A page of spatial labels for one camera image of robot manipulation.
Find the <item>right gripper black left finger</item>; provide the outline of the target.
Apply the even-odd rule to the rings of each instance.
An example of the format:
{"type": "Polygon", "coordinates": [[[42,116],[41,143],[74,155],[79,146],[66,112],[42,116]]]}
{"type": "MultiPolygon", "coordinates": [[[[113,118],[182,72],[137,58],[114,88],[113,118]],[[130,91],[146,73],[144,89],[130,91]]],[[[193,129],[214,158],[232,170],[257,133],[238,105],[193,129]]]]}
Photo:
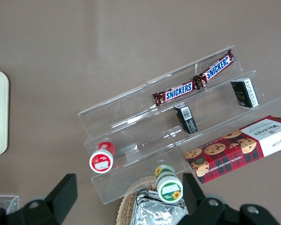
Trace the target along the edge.
{"type": "Polygon", "coordinates": [[[76,174],[67,174],[49,195],[20,209],[22,225],[60,225],[77,200],[76,174]]]}

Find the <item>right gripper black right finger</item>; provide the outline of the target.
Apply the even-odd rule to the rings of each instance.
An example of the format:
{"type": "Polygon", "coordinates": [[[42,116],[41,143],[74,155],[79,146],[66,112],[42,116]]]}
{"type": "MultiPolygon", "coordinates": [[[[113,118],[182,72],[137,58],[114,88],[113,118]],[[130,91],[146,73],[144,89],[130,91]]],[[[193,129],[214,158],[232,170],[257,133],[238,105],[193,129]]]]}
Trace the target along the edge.
{"type": "Polygon", "coordinates": [[[191,173],[183,174],[183,199],[188,215],[180,225],[239,224],[239,212],[215,197],[206,197],[191,173]]]}

